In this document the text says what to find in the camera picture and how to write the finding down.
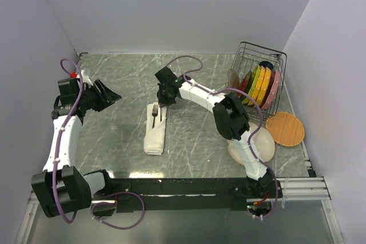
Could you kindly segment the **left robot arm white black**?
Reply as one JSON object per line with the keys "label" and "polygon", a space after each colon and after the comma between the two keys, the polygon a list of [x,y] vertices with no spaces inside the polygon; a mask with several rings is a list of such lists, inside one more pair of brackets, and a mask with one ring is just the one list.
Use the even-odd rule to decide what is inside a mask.
{"label": "left robot arm white black", "polygon": [[100,112],[121,99],[99,79],[83,84],[77,78],[58,81],[51,118],[54,135],[42,172],[31,186],[48,218],[65,216],[90,207],[92,198],[108,199],[113,184],[108,172],[96,170],[82,175],[75,166],[78,137],[88,110]]}

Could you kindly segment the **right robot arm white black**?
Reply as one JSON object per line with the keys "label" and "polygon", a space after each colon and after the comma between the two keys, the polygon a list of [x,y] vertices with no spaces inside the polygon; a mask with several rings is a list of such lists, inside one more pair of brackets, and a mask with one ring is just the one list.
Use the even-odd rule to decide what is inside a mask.
{"label": "right robot arm white black", "polygon": [[216,129],[226,139],[232,158],[243,165],[246,176],[253,181],[250,191],[255,197],[263,197],[270,191],[270,184],[264,178],[273,176],[273,172],[260,157],[259,150],[252,140],[259,129],[252,130],[249,116],[244,109],[237,91],[230,88],[230,93],[214,91],[201,86],[184,75],[176,76],[167,66],[155,73],[158,80],[158,103],[170,106],[176,98],[194,102],[213,114]]}

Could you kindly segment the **black fork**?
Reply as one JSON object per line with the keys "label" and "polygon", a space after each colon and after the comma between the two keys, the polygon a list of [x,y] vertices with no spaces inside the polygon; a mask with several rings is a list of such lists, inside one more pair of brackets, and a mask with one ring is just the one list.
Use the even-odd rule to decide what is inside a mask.
{"label": "black fork", "polygon": [[158,116],[158,109],[159,109],[159,105],[154,104],[153,109],[152,109],[152,117],[153,117],[152,129],[155,127],[155,120],[156,120],[156,117]]}

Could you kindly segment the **white cloth napkin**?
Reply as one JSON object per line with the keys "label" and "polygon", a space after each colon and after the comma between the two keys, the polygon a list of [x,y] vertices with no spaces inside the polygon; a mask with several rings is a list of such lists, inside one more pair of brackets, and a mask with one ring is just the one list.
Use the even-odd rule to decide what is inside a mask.
{"label": "white cloth napkin", "polygon": [[165,144],[165,130],[166,130],[166,107],[162,107],[162,122],[160,122],[160,105],[158,109],[158,116],[155,120],[155,127],[152,129],[153,105],[157,102],[148,104],[146,107],[146,132],[144,137],[144,152],[147,155],[161,155],[164,151]]}

